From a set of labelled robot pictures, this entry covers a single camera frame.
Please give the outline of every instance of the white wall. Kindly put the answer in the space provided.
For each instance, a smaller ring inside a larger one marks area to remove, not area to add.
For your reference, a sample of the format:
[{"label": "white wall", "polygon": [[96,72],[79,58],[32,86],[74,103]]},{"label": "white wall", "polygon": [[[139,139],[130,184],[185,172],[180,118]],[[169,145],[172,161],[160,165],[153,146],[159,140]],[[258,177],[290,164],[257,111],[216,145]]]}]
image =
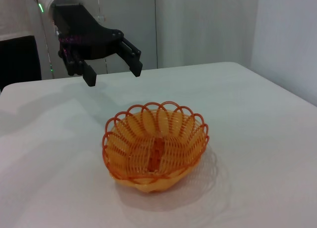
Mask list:
[{"label": "white wall", "polygon": [[[38,6],[32,0],[27,0],[27,2],[29,13],[33,15],[32,25],[38,45],[43,79],[49,79],[52,76],[44,33],[39,21]],[[92,15],[99,14],[98,0],[84,0],[84,3]],[[125,38],[142,51],[140,60],[143,63],[143,69],[157,68],[155,0],[100,0],[100,7],[101,15],[106,17],[106,21],[101,24],[107,28],[120,29],[125,34]],[[54,77],[69,77],[63,61],[57,55],[59,42],[52,23],[45,13],[41,15],[43,16]],[[108,73],[129,71],[129,67],[117,55],[109,56],[106,60]],[[87,61],[87,63],[93,67],[97,74],[106,73],[104,59]]]},{"label": "white wall", "polygon": [[250,65],[258,0],[157,0],[158,67]]},{"label": "white wall", "polygon": [[317,105],[317,0],[259,0],[251,69]]}]

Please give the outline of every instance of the woven plastic basket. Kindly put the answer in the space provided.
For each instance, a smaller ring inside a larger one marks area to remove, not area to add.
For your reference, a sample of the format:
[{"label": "woven plastic basket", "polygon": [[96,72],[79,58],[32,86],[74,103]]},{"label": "woven plastic basket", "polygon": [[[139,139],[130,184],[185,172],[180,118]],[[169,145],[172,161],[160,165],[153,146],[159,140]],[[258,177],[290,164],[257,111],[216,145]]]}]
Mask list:
[{"label": "woven plastic basket", "polygon": [[[176,109],[167,110],[171,105]],[[143,192],[164,191],[189,174],[209,141],[203,117],[170,101],[131,106],[111,118],[105,131],[103,159],[110,175]]]}]

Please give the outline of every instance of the orange object in basket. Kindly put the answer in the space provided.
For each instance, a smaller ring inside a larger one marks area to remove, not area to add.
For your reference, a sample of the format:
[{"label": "orange object in basket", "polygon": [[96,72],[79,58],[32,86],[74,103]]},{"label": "orange object in basket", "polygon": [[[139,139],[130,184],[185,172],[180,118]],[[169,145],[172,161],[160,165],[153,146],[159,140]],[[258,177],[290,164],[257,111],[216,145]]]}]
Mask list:
[{"label": "orange object in basket", "polygon": [[[176,109],[167,110],[171,105]],[[144,192],[166,190],[190,173],[209,141],[203,117],[170,101],[131,106],[108,120],[105,131],[103,159],[110,175]]]}]

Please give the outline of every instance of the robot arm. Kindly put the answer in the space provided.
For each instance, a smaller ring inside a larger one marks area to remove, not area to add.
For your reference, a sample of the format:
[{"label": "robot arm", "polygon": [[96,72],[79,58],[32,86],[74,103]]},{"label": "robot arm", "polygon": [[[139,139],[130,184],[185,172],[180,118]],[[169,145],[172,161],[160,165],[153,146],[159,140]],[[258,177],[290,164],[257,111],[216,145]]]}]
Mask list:
[{"label": "robot arm", "polygon": [[120,30],[101,26],[80,0],[35,0],[52,19],[60,32],[58,55],[63,59],[68,74],[83,75],[89,86],[95,86],[96,73],[85,60],[118,54],[140,76],[141,51],[124,38]]}]

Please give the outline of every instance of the white table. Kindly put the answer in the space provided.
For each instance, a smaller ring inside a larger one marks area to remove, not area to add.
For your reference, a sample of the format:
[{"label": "white table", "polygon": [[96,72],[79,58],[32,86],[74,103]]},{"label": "white table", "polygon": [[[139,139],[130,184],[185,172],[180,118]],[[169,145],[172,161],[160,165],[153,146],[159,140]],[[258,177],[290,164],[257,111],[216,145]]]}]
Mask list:
[{"label": "white table", "polygon": [[[201,113],[210,148],[165,193],[116,185],[106,121],[173,100]],[[0,96],[0,228],[312,228],[317,108],[234,63],[8,86]]]}]

